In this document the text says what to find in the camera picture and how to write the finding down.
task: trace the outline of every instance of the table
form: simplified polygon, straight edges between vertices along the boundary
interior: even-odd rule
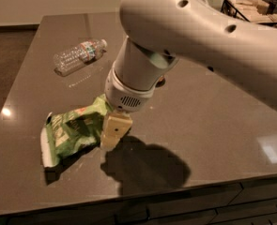
[[[92,37],[107,40],[107,53],[66,78],[56,75],[54,54]],[[124,38],[117,13],[43,18],[5,102],[10,116],[0,115],[0,218],[157,224],[181,214],[195,225],[233,219],[218,216],[228,205],[277,203],[277,112],[192,61],[166,74],[116,150],[94,148],[44,171],[39,135],[48,113],[102,94]]]

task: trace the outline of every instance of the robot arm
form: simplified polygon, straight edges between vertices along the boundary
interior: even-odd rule
[[[207,0],[122,0],[128,37],[105,94],[122,112],[136,112],[178,58],[211,67],[277,110],[277,29],[227,17]]]

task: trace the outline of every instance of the floor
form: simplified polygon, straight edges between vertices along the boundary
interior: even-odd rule
[[[0,112],[35,33],[35,30],[0,32]]]

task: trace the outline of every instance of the bottle label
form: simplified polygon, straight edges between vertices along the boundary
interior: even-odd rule
[[[86,56],[82,58],[83,62],[88,62],[95,58],[95,45],[93,42],[85,41],[81,43],[81,46],[86,51]]]

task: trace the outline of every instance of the plastic bottle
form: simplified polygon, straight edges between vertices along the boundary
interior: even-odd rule
[[[89,38],[79,45],[60,52],[54,56],[54,70],[60,76],[67,76],[70,73],[85,67],[87,64],[100,59],[103,56],[107,42],[104,39],[98,40]]]

